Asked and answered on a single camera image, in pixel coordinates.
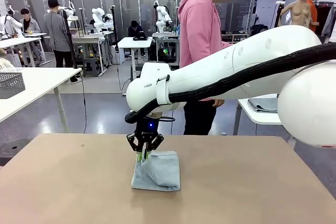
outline black hair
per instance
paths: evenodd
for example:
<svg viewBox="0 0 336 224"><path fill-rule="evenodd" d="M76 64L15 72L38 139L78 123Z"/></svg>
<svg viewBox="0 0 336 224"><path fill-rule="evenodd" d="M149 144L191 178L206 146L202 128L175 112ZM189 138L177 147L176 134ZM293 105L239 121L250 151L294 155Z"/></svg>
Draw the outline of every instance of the black hair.
<svg viewBox="0 0 336 224"><path fill-rule="evenodd" d="M136 22L135 20L132 20L131 27L136 28L138 25L139 25L138 22Z"/></svg>
<svg viewBox="0 0 336 224"><path fill-rule="evenodd" d="M48 0L48 6L49 8L55 8L59 6L59 3L57 0Z"/></svg>
<svg viewBox="0 0 336 224"><path fill-rule="evenodd" d="M21 15L28 14L29 10L26 8L21 9Z"/></svg>

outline hand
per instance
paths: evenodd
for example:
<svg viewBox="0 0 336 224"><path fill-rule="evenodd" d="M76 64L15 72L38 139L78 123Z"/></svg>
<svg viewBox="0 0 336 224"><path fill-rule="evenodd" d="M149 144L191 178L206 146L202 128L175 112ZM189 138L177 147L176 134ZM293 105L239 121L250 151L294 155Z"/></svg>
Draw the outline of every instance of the hand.
<svg viewBox="0 0 336 224"><path fill-rule="evenodd" d="M225 103L225 100L215 99L215 103L214 103L214 105L212 105L212 107L218 108L218 107L222 106L224 103Z"/></svg>

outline person in pink hoodie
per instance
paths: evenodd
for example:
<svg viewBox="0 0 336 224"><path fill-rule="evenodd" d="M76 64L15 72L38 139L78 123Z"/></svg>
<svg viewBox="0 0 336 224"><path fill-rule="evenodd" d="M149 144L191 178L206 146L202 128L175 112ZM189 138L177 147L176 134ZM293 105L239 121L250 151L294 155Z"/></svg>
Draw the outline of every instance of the person in pink hoodie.
<svg viewBox="0 0 336 224"><path fill-rule="evenodd" d="M180 68L230 46L222 42L221 23L213 0L181 0L178 11ZM184 135L208 135L216 109L223 104L224 100L210 99L188 102L184 107Z"/></svg>

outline brown tabletop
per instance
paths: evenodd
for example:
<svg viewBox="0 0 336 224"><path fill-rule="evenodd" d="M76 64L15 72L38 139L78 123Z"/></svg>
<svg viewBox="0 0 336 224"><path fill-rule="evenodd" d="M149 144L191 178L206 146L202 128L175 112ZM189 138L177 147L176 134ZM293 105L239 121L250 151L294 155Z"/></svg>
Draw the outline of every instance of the brown tabletop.
<svg viewBox="0 0 336 224"><path fill-rule="evenodd" d="M181 191L143 191L125 136L40 135L0 170L0 223L336 223L334 198L281 138L166 136L168 150Z"/></svg>

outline person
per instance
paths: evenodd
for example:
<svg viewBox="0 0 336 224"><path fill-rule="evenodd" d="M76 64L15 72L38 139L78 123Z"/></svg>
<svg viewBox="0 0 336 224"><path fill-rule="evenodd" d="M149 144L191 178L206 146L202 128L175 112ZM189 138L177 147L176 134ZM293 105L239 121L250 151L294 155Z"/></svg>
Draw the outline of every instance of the person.
<svg viewBox="0 0 336 224"><path fill-rule="evenodd" d="M58 14L58 1L48 0L49 13L44 15L45 23L50 34L50 47L53 49L56 58L56 68L63 67L63 60L67 68L72 68L72 55L67 35L66 26L63 18ZM80 78L72 76L70 78L71 84L81 82Z"/></svg>
<svg viewBox="0 0 336 224"><path fill-rule="evenodd" d="M307 0L307 3L310 5L310 13L311 13L311 21L309 28L315 32L316 26L319 26L320 23L317 22L317 9L315 7L315 4L313 3L314 0Z"/></svg>
<svg viewBox="0 0 336 224"><path fill-rule="evenodd" d="M213 0L181 0L180 67L212 55L230 44L222 42L221 25ZM216 108L224 100L187 102L184 107L184 135L208 135L216 115Z"/></svg>
<svg viewBox="0 0 336 224"><path fill-rule="evenodd" d="M33 34L36 33L40 33L41 29L37 23L36 20L34 20L31 16L30 16L30 12L28 9L23 8L21 9L21 15L23 16L22 19L20 19L20 22L22 24L22 28L23 28L23 33L29 33L29 31L31 31Z"/></svg>
<svg viewBox="0 0 336 224"><path fill-rule="evenodd" d="M132 20L131 26L128 28L128 37L135 37L141 31L143 31L143 28L138 24L138 22ZM140 48L140 53L142 56L146 55L144 48Z"/></svg>

